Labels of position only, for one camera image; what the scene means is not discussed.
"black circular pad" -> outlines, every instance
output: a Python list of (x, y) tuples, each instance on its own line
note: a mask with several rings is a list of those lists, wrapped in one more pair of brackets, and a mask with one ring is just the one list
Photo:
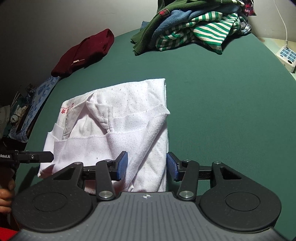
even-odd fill
[(68, 180), (43, 180), (18, 194), (12, 213), (24, 228), (58, 232), (80, 223), (91, 211), (89, 195)]
[(236, 232), (274, 226), (281, 212), (277, 195), (247, 178), (220, 181), (203, 194), (200, 207), (211, 222)]
[(233, 192), (225, 198), (226, 204), (237, 211), (251, 211), (260, 204), (260, 199), (249, 192)]
[(57, 192), (42, 193), (34, 198), (33, 205), (43, 212), (53, 212), (63, 208), (67, 204), (66, 196)]

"dark red sweater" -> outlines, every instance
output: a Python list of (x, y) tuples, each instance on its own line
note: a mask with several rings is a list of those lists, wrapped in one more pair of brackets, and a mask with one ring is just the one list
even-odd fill
[(114, 35), (108, 28), (84, 39), (61, 57), (52, 70), (52, 76), (68, 77), (74, 71), (98, 62), (108, 53), (113, 42)]

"green sweater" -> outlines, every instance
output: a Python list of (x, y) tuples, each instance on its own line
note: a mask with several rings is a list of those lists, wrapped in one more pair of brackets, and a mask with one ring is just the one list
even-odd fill
[(168, 9), (170, 12), (172, 12), (173, 10), (196, 10), (211, 5), (217, 5), (217, 3), (221, 4), (221, 2), (223, 4), (232, 3), (232, 0), (175, 0), (167, 6), (165, 6), (164, 0), (158, 0), (157, 14), (144, 29), (142, 29), (140, 32), (138, 32), (131, 38), (132, 42), (135, 43), (133, 47), (135, 55), (140, 55), (145, 52), (146, 47), (149, 44), (154, 31), (163, 21), (163, 17), (160, 14), (158, 14), (159, 11), (163, 9)]

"green table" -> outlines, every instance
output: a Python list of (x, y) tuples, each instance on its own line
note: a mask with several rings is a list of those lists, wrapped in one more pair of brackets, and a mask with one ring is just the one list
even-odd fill
[[(135, 56), (130, 37), (115, 38), (107, 56), (61, 80), (34, 126), (27, 150), (41, 151), (63, 101), (93, 89), (165, 78), (169, 149), (201, 165), (222, 161), (274, 191), (282, 202), (276, 229), (296, 235), (296, 82), (254, 35), (235, 39), (218, 55), (189, 44)], [(39, 181), (22, 164), (18, 190)], [(209, 188), (199, 183), (199, 193)]]

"red fabric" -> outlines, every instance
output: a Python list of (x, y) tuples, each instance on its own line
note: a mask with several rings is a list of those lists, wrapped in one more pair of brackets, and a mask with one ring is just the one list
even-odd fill
[(158, 14), (160, 14), (161, 17), (165, 18), (170, 15), (170, 11), (166, 8), (164, 10), (159, 11)]
[(13, 236), (15, 236), (16, 233), (17, 233), (17, 231), (0, 227), (0, 240), (1, 241), (8, 241)]
[(61, 57), (52, 70), (52, 76), (68, 77), (74, 71), (101, 60), (108, 53), (113, 42), (114, 35), (108, 28), (84, 39)]

